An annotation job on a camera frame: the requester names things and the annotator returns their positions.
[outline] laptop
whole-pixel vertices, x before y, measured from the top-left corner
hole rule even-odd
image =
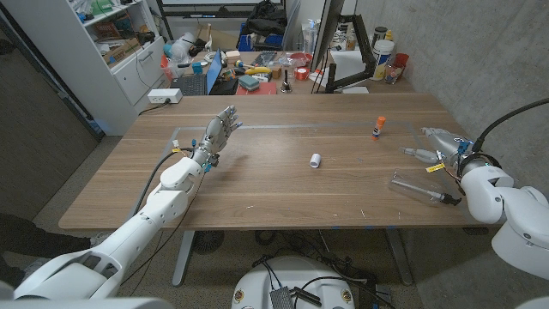
[[[183,96],[209,95],[221,73],[221,50],[218,48],[206,74],[193,74],[172,79],[170,88],[180,88]]]

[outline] person's leg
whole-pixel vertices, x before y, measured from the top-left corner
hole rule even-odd
[[[0,248],[42,258],[81,251],[90,247],[90,238],[48,233],[29,220],[0,214]]]
[[[25,272],[17,267],[10,267],[0,252],[0,281],[8,283],[12,288],[17,288],[23,281]]]

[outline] cabinet drawer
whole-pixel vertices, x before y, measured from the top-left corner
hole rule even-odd
[[[163,47],[164,40],[159,37],[153,44],[138,51],[135,56],[131,57],[130,61],[114,72],[120,88],[124,91],[132,106],[148,92],[148,86],[152,87],[153,83],[162,75],[160,59],[164,52]]]

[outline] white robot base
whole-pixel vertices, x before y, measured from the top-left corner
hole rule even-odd
[[[307,257],[275,257],[267,261],[282,287],[302,288],[308,281],[321,276],[341,277],[330,267]],[[271,274],[274,289],[280,288],[275,276]],[[250,270],[240,279],[232,297],[232,309],[273,308],[270,299],[271,280],[267,267],[263,264]],[[320,298],[322,307],[314,306],[305,300],[298,300],[297,308],[354,308],[353,296],[349,285],[342,280],[321,279],[305,288],[306,292]]]

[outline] robotic arm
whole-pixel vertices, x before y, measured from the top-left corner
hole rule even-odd
[[[493,224],[505,220],[492,248],[508,264],[549,280],[549,203],[533,187],[513,188],[514,180],[489,155],[461,151],[461,136],[423,128],[431,146],[445,154],[467,196],[474,219]]]
[[[16,290],[14,298],[49,300],[103,299],[114,296],[124,274],[156,232],[184,215],[197,193],[206,165],[217,166],[220,152],[242,123],[229,106],[210,121],[192,157],[184,157],[160,175],[139,213],[100,245],[64,254],[36,270]]]

